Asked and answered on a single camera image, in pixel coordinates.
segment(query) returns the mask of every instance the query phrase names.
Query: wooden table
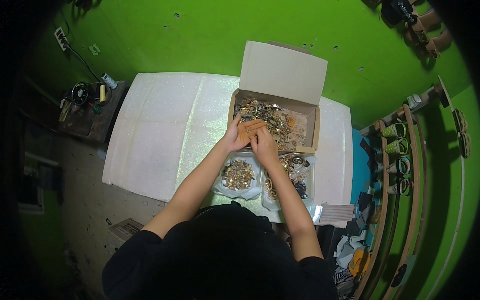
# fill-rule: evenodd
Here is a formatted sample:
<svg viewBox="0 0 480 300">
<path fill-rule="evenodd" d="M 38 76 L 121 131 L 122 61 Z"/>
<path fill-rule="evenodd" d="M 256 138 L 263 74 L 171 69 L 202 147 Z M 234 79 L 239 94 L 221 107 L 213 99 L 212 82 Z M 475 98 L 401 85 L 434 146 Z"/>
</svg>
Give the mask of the wooden table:
<svg viewBox="0 0 480 300">
<path fill-rule="evenodd" d="M 81 138 L 82 140 L 108 143 L 117 119 L 120 107 L 125 99 L 128 88 L 124 80 L 117 82 L 112 90 L 110 101 L 102 107 L 102 113 L 97 115 L 91 109 L 86 116 L 75 115 L 71 111 L 64 122 L 59 123 L 59 131 Z"/>
<path fill-rule="evenodd" d="M 169 202 L 176 187 L 224 135 L 232 92 L 239 81 L 239 77 L 205 73 L 138 74 L 115 123 L 102 182 Z M 314 204 L 350 204 L 350 109 L 321 97 L 320 110 Z M 231 201 L 210 193 L 205 205 Z M 284 222 L 281 212 L 262 205 L 261 195 L 235 201 L 271 222 Z M 335 224 L 345 227 L 347 222 Z"/>
</svg>

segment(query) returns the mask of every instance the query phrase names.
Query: brown sandal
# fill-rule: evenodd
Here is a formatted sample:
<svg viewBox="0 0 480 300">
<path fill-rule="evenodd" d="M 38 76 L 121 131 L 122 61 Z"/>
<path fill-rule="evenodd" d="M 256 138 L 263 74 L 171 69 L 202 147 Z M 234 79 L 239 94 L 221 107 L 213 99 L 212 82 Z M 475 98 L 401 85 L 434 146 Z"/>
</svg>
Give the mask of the brown sandal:
<svg viewBox="0 0 480 300">
<path fill-rule="evenodd" d="M 418 44 L 417 49 L 422 56 L 431 56 L 432 58 L 437 59 L 440 57 L 440 50 L 445 49 L 450 43 L 452 43 L 452 41 L 452 35 L 448 29 L 445 28 L 439 36 L 430 37 L 426 45 Z"/>
<path fill-rule="evenodd" d="M 420 41 L 427 41 L 427 32 L 440 25 L 442 19 L 434 9 L 430 9 L 418 16 L 415 24 L 409 24 L 405 29 L 405 39 L 411 44 L 418 44 Z"/>
</svg>

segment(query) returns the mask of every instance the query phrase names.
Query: power strip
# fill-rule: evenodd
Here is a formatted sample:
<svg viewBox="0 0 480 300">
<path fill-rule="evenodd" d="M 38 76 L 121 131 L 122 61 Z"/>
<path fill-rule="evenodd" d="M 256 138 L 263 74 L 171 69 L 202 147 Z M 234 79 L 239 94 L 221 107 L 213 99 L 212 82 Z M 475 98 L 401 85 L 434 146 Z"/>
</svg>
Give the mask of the power strip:
<svg viewBox="0 0 480 300">
<path fill-rule="evenodd" d="M 55 36 L 58 44 L 60 45 L 61 50 L 65 51 L 69 43 L 67 41 L 67 37 L 63 33 L 63 29 L 61 27 L 57 28 L 53 35 Z"/>
</svg>

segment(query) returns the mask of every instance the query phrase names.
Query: wooden shelf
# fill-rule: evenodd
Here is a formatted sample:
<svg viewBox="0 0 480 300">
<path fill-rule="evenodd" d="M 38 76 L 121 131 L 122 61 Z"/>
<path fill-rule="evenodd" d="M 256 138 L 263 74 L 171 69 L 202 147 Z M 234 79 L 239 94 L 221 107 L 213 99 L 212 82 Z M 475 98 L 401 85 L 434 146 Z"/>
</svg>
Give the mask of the wooden shelf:
<svg viewBox="0 0 480 300">
<path fill-rule="evenodd" d="M 421 249 L 423 243 L 423 229 L 425 228 L 425 223 L 427 220 L 427 211 L 428 211 L 428 173 L 427 173 L 427 146 L 425 145 L 425 136 L 423 134 L 423 128 L 418 117 L 414 118 L 414 121 L 417 122 L 417 128 L 419 130 L 419 139 L 420 139 L 420 149 L 422 157 L 422 169 L 423 169 L 423 196 L 422 196 L 422 205 L 421 205 L 421 217 L 419 224 L 419 233 L 417 235 L 417 240 L 415 242 L 415 247 L 413 248 L 412 255 L 418 253 Z M 396 293 L 393 297 L 393 300 L 397 300 L 402 294 L 403 288 L 405 285 L 401 285 L 396 290 Z"/>
<path fill-rule="evenodd" d="M 382 298 L 383 300 L 390 299 L 392 292 L 395 288 L 392 287 L 392 283 L 395 279 L 395 276 L 398 273 L 400 267 L 402 267 L 408 258 L 408 253 L 410 252 L 410 247 L 412 246 L 413 238 L 416 236 L 415 228 L 417 227 L 417 217 L 419 212 L 419 202 L 420 202 L 420 161 L 419 161 L 419 150 L 417 146 L 417 136 L 415 134 L 415 128 L 413 124 L 413 118 L 410 113 L 410 109 L 407 104 L 403 105 L 403 111 L 405 119 L 407 120 L 408 133 L 410 135 L 410 145 L 412 149 L 412 168 L 413 168 L 413 197 L 412 197 L 412 210 L 410 213 L 410 223 L 408 225 L 407 239 L 405 241 L 405 246 L 403 247 L 402 256 L 400 257 L 400 262 L 396 268 L 396 273 L 390 282 L 388 289 Z"/>
<path fill-rule="evenodd" d="M 382 120 L 375 121 L 374 125 L 375 125 L 375 129 L 379 132 L 382 132 L 382 130 L 385 129 L 385 123 Z M 387 216 L 387 208 L 388 208 L 387 188 L 390 183 L 390 174 L 388 174 L 386 171 L 386 167 L 388 166 L 388 154 L 387 152 L 385 152 L 385 148 L 387 146 L 387 138 L 381 136 L 381 140 L 382 140 L 382 154 L 383 154 L 383 165 L 384 165 L 382 201 L 380 203 L 382 205 L 382 210 L 380 213 L 380 220 L 377 223 L 377 226 L 378 226 L 377 235 L 375 237 L 375 241 L 373 244 L 373 252 L 372 252 L 372 256 L 370 257 L 370 263 L 367 266 L 365 275 L 360 280 L 360 285 L 355 293 L 354 300 L 358 300 L 360 298 L 363 290 L 365 289 L 365 286 L 367 285 L 368 278 L 372 273 L 373 266 L 375 265 L 375 260 L 377 259 L 377 256 L 378 256 L 378 251 L 380 249 L 380 244 L 382 243 L 382 236 L 383 236 L 384 227 L 385 227 L 385 218 Z"/>
</svg>

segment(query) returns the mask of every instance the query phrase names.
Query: cardboard box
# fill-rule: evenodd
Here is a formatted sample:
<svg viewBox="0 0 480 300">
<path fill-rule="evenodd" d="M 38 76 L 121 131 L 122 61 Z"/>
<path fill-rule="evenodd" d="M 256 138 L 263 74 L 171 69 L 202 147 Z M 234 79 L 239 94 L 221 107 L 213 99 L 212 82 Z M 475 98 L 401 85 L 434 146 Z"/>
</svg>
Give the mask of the cardboard box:
<svg viewBox="0 0 480 300">
<path fill-rule="evenodd" d="M 115 224 L 108 228 L 113 234 L 115 234 L 119 239 L 127 241 L 131 238 L 136 232 L 140 231 L 144 226 L 137 221 L 134 221 L 132 218 L 121 221 L 118 224 Z"/>
<path fill-rule="evenodd" d="M 239 88 L 232 94 L 228 123 L 237 99 L 248 97 L 278 104 L 307 115 L 305 146 L 295 152 L 315 153 L 320 134 L 320 97 L 327 61 L 305 49 L 277 42 L 247 41 Z"/>
</svg>

